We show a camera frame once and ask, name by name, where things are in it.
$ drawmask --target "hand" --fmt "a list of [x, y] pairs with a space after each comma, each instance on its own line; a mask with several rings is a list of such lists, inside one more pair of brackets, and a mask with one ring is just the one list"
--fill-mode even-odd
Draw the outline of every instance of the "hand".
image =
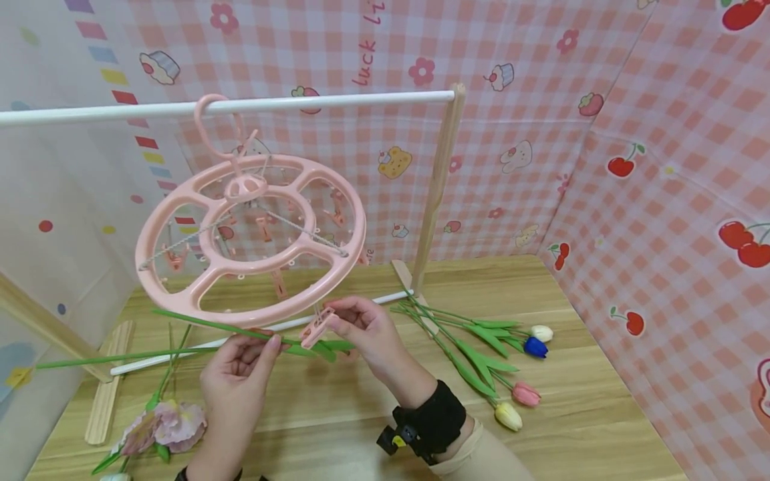
[[280, 336], [265, 341], [238, 334], [222, 344], [200, 373], [209, 428], [187, 466], [190, 481], [236, 477], [262, 413], [270, 373], [286, 347]]
[[363, 297], [327, 302], [340, 317], [329, 327], [352, 342], [378, 378], [406, 409], [422, 406], [436, 390], [437, 380], [404, 347], [385, 309]]

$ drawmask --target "white tulip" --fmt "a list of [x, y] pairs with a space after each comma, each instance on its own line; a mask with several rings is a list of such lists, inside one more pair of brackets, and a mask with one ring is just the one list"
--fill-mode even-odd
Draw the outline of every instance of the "white tulip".
[[507, 427], [511, 431], [518, 431], [524, 425], [521, 421], [521, 416], [516, 412], [516, 409], [509, 403], [500, 403], [494, 408], [494, 417], [500, 424]]
[[108, 474], [103, 476], [99, 481], [131, 481], [131, 476], [126, 473]]
[[532, 326], [530, 333], [540, 342], [548, 342], [554, 338], [554, 331], [548, 326]]

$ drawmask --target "pink circular hanger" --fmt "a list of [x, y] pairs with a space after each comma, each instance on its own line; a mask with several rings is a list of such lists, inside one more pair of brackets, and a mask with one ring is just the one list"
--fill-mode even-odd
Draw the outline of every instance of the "pink circular hanger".
[[[240, 145], [243, 145], [244, 148], [238, 155], [216, 151], [203, 128], [201, 115], [209, 103], [217, 100], [227, 100], [227, 98], [221, 95], [202, 97], [196, 106], [194, 118], [204, 145], [211, 151], [212, 155], [228, 162], [221, 162], [194, 175], [168, 194], [152, 211], [136, 243], [136, 271], [139, 281], [150, 299], [163, 309], [244, 329], [269, 326], [316, 304], [342, 282], [356, 265], [363, 249], [363, 241], [367, 233], [366, 214], [361, 199], [353, 186], [344, 177], [325, 165], [293, 155], [246, 155], [246, 146], [255, 137], [256, 130], [247, 139], [243, 138], [243, 120], [240, 115], [234, 115], [236, 135]], [[266, 165], [270, 168], [295, 169], [299, 170], [300, 173], [288, 185], [271, 185], [261, 175]], [[254, 175], [245, 172], [246, 170], [257, 169], [261, 169], [259, 170], [260, 174]], [[225, 187], [223, 199], [212, 199], [201, 193], [202, 189], [208, 185], [233, 174], [234, 178]], [[353, 218], [349, 224], [351, 226], [350, 241], [344, 246], [335, 246], [317, 235], [316, 213], [310, 202], [301, 195], [302, 189], [317, 179], [337, 190], [351, 206]], [[302, 219], [302, 225], [294, 224], [288, 219], [282, 219], [282, 222], [287, 222], [297, 229], [296, 240], [291, 242], [283, 251], [265, 259], [238, 261], [225, 257], [215, 243], [216, 227], [236, 205], [254, 200], [258, 202], [259, 198], [262, 197], [277, 197], [291, 202], [297, 214], [300, 215], [298, 219]], [[159, 278], [156, 269], [156, 262], [167, 254], [168, 250], [166, 249], [168, 248], [156, 252], [156, 246], [160, 236], [165, 232], [169, 220], [174, 216], [174, 212], [188, 204], [206, 210], [197, 237], [201, 253], [209, 260], [209, 267], [195, 278], [186, 289], [181, 292], [170, 293], [164, 287], [163, 280]], [[302, 292], [271, 306], [247, 312], [201, 310], [201, 298], [220, 277], [276, 272], [289, 265], [290, 262], [293, 264], [293, 260], [302, 254], [316, 256], [330, 264], [329, 271]]]

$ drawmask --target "white rod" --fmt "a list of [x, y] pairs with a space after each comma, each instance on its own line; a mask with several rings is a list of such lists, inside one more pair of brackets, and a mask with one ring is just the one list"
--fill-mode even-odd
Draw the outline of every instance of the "white rod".
[[[395, 294], [389, 294], [387, 296], [377, 297], [375, 299], [372, 299], [373, 302], [377, 304], [384, 304], [386, 302], [390, 301], [396, 301], [398, 299], [403, 299], [407, 296], [407, 293], [404, 291], [396, 292]], [[291, 329], [293, 327], [297, 326], [303, 326], [313, 320], [315, 316], [305, 316], [305, 317], [299, 317], [297, 319], [292, 319], [290, 321], [281, 322], [280, 324], [276, 324], [274, 326], [268, 326], [267, 329], [271, 331], [284, 331], [286, 329]], [[225, 341], [229, 339], [228, 337], [224, 337], [222, 339], [217, 339], [216, 341], [210, 341], [210, 342], [204, 342], [203, 344], [199, 344], [197, 346], [192, 346], [193, 348], [200, 348], [200, 347], [220, 347], [222, 344], [225, 343]], [[182, 354], [179, 354], [179, 357], [187, 357], [192, 356], [195, 354], [194, 352], [184, 352]], [[113, 367], [109, 370], [109, 373], [113, 376], [120, 376], [121, 374], [126, 374], [127, 372], [131, 371], [138, 371], [140, 369], [144, 369], [146, 367], [155, 366], [157, 364], [163, 364], [164, 362], [168, 362], [171, 359], [171, 355], [165, 354], [164, 356], [155, 356], [155, 357], [149, 357], [147, 359], [142, 359], [140, 361], [136, 362], [130, 362], [128, 364], [123, 364], [122, 366]]]
[[[234, 112], [267, 112], [286, 109], [321, 109], [351, 105], [393, 105], [451, 102], [454, 91], [393, 92], [381, 94], [322, 95], [318, 97], [282, 97], [277, 99], [222, 100], [206, 107], [206, 114]], [[23, 112], [0, 112], [0, 127], [19, 127], [108, 120], [160, 119], [162, 117], [192, 116], [195, 102], [169, 102], [147, 105], [106, 105], [76, 109], [41, 109]]]

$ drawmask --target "sleeve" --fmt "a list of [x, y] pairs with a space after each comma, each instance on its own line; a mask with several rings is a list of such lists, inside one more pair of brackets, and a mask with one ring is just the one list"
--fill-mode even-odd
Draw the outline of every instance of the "sleeve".
[[[238, 476], [233, 481], [240, 481], [241, 476], [243, 475], [243, 469], [241, 469], [238, 472]], [[187, 481], [187, 466], [184, 467], [181, 471], [179, 471], [176, 474], [176, 478], [174, 478], [174, 481]]]
[[534, 481], [516, 455], [478, 419], [474, 419], [474, 430], [457, 454], [430, 470], [444, 481]]

